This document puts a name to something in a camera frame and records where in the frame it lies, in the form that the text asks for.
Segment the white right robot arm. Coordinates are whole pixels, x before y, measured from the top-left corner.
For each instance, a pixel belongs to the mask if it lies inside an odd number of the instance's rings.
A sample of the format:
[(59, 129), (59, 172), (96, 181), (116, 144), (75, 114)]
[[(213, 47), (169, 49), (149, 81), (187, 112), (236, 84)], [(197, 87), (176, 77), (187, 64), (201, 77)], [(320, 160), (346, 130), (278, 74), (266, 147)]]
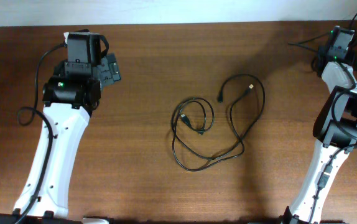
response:
[(279, 217), (279, 223), (320, 223), (333, 181), (350, 153), (357, 148), (356, 32), (335, 26), (317, 50), (313, 67), (330, 96), (313, 126), (315, 146), (298, 196)]

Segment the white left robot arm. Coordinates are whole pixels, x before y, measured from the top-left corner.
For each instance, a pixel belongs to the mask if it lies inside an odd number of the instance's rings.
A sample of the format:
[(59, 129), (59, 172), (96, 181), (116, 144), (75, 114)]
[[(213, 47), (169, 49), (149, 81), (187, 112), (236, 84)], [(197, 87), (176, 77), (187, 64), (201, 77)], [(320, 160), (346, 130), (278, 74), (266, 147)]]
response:
[(71, 223), (68, 192), (78, 146), (101, 92), (121, 80), (115, 54), (108, 52), (106, 37), (87, 29), (66, 32), (62, 60), (44, 85), (44, 107), (22, 107), (42, 120), (32, 167), (12, 213), (0, 213), (0, 223)]

